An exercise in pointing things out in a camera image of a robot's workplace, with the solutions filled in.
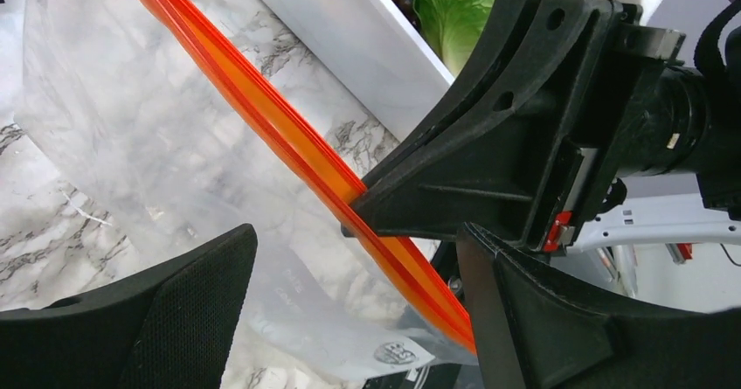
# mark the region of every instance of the white container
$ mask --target white container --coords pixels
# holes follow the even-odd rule
[[[399,140],[453,76],[391,0],[262,0]]]

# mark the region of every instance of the green lettuce leaf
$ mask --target green lettuce leaf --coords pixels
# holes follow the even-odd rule
[[[414,0],[422,36],[453,76],[481,36],[494,0]]]

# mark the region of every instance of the marble countertop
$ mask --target marble countertop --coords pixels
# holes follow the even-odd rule
[[[13,121],[22,103],[22,26],[24,0],[0,4],[0,60],[10,70],[0,72],[0,310],[39,309],[52,302],[98,288],[151,265],[148,254],[137,251],[113,216],[67,182],[52,162]],[[262,6],[255,0],[256,6]],[[264,6],[253,15],[256,26],[271,27],[272,35],[259,36],[268,54],[248,58],[292,101],[311,105],[334,94],[342,104],[360,104],[303,47]],[[243,37],[251,40],[249,35]],[[259,44],[240,44],[252,50]],[[301,64],[291,59],[301,59]],[[325,79],[320,95],[297,87],[301,76]],[[371,116],[333,125],[328,140],[343,158],[367,171],[394,145],[395,140]],[[330,384],[306,367],[266,344],[260,362],[275,367],[252,366],[255,344],[236,335],[225,371],[224,388],[359,387],[362,383]]]

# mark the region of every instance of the red object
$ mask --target red object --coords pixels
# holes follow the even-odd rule
[[[692,244],[691,243],[677,243],[676,246],[679,248],[679,253],[685,260],[692,259]]]
[[[555,252],[558,250],[558,238],[561,237],[561,226],[568,226],[573,212],[560,212],[553,221],[553,226],[548,232],[548,238],[543,245],[543,252]]]

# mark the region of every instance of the plastic bag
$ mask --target plastic bag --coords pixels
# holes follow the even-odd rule
[[[313,57],[289,32],[290,55],[270,49],[285,28],[255,17],[269,13],[258,0],[193,2],[283,82],[315,129],[370,134],[377,149],[373,135],[383,132],[360,127],[374,121],[346,92],[325,93],[341,88],[323,67],[295,74]],[[260,249],[240,326],[340,379],[474,361],[409,306],[358,241],[342,237],[320,199],[138,0],[29,0],[25,23],[26,105],[17,122],[139,251],[158,255],[150,262],[252,223]],[[280,65],[292,65],[295,79],[282,79]],[[292,99],[299,86],[313,87],[315,100]]]

